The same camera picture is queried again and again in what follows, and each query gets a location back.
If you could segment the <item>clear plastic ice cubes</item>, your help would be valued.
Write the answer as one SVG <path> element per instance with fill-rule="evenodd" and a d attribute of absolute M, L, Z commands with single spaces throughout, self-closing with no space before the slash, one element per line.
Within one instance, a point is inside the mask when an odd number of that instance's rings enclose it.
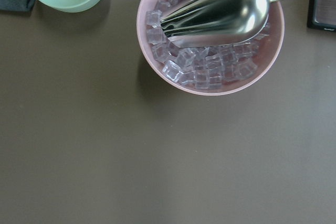
<path fill-rule="evenodd" d="M 250 40 L 224 46 L 179 48 L 162 31 L 160 18 L 185 0 L 156 0 L 141 22 L 151 59 L 166 80 L 195 90 L 222 89 L 254 77 L 260 68 L 261 45 L 270 35 L 270 23 Z"/>

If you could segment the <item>black framed tray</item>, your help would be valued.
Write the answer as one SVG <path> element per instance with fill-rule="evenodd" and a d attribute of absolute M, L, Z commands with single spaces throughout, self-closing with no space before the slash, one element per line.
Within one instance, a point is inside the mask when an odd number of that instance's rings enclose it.
<path fill-rule="evenodd" d="M 309 0 L 307 27 L 335 32 L 335 0 Z"/>

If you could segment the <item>pink bowl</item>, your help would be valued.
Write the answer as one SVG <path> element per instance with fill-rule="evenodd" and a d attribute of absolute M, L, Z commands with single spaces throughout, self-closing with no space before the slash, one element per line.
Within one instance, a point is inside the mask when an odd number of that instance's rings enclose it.
<path fill-rule="evenodd" d="M 205 96 L 219 96 L 235 93 L 251 86 L 260 78 L 262 78 L 266 74 L 266 72 L 272 67 L 279 55 L 285 32 L 284 16 L 280 3 L 273 3 L 270 7 L 268 17 L 268 21 L 270 22 L 270 34 L 268 38 L 260 43 L 259 54 L 255 58 L 255 63 L 257 64 L 258 68 L 256 70 L 256 73 L 252 77 L 246 80 L 239 80 L 227 83 L 222 88 L 215 90 L 196 90 L 191 86 L 183 86 L 177 82 L 173 82 L 167 79 L 162 73 L 163 65 L 160 62 L 154 60 L 151 46 L 150 44 L 148 44 L 146 37 L 146 12 L 152 10 L 155 7 L 157 1 L 159 0 L 140 1 L 136 21 L 138 41 L 143 56 L 146 59 L 148 65 L 161 79 L 177 89 L 180 89 L 187 93 Z"/>

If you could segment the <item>metal ice scoop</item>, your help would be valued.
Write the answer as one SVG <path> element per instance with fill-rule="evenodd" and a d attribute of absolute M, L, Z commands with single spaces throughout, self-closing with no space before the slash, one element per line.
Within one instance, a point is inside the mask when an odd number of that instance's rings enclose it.
<path fill-rule="evenodd" d="M 189 0 L 163 14 L 165 36 L 180 48 L 247 41 L 265 26 L 272 3 L 281 0 Z"/>

